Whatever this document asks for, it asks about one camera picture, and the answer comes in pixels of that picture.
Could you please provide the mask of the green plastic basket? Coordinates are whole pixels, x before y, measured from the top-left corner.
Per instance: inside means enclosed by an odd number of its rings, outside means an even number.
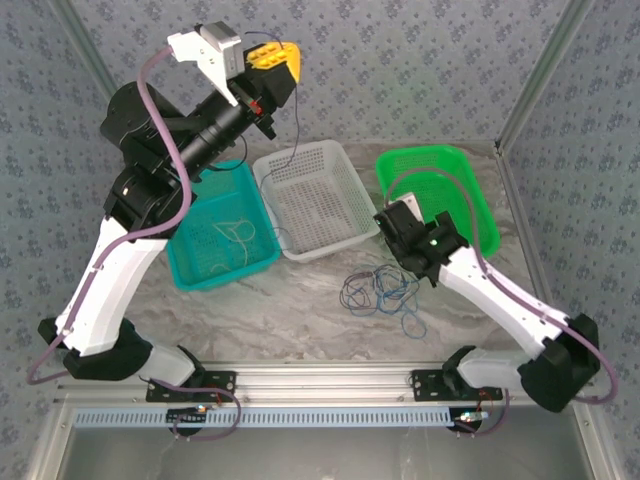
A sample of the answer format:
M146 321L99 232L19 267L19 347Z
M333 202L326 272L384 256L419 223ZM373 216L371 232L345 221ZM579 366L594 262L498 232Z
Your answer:
M383 193L392 182L408 170L435 167L455 176L470 195L477 217L479 246L484 257L497 252L500 234L490 212L484 193L475 177L471 164L462 150L448 145L419 146L389 150L382 153L375 165ZM473 240L470 208L460 190L447 178L435 173L416 173L402 180L391 196L396 199L413 193L418 200L425 221L448 212L459 233Z

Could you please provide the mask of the white plastic basket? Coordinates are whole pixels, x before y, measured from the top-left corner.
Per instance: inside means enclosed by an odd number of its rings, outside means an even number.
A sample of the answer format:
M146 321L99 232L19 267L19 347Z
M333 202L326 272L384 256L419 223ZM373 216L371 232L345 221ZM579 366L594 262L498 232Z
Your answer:
M322 140L252 167L286 258L306 263L376 236L376 208L341 144Z

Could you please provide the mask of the teal plastic basket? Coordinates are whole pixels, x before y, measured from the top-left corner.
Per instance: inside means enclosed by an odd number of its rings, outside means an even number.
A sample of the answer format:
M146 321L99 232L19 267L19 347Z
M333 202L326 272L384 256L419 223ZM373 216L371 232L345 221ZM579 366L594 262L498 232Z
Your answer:
M167 245L178 289L211 290L278 260L276 233L247 164L227 161L204 171L192 192L195 201Z

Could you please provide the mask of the small black controller board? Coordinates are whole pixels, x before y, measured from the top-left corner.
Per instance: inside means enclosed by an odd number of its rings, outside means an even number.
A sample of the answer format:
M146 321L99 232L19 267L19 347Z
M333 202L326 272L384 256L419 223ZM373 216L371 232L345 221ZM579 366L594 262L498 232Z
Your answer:
M450 408L449 413L453 421L449 429L458 434L475 435L489 418L489 413L482 409Z
M168 409L165 422L177 435L189 437L198 433L204 426L207 408L203 406Z

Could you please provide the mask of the aluminium frame post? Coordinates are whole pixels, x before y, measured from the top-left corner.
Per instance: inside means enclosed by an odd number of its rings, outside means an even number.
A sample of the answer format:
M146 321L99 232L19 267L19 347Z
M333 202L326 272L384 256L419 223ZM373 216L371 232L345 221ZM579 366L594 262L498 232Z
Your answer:
M496 138L500 155L504 156L517 140L594 3L595 0L568 0Z
M118 85L71 0L47 0L100 94L109 101Z

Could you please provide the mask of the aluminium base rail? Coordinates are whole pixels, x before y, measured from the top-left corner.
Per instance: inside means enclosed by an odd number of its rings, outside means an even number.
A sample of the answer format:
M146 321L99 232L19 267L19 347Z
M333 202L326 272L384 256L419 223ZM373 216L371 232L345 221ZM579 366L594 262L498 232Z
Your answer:
M435 370L433 362L207 362L205 368L235 373L234 395L244 407L387 407L413 406L416 392L427 398L425 406L476 406L498 409L505 395L492 392L470 399L455 400L431 393L420 382L413 387L415 370ZM65 380L54 392L53 403L83 407L168 407L199 403L214 406L216 397L173 402L162 393L149 402L149 389L134 378L121 382Z

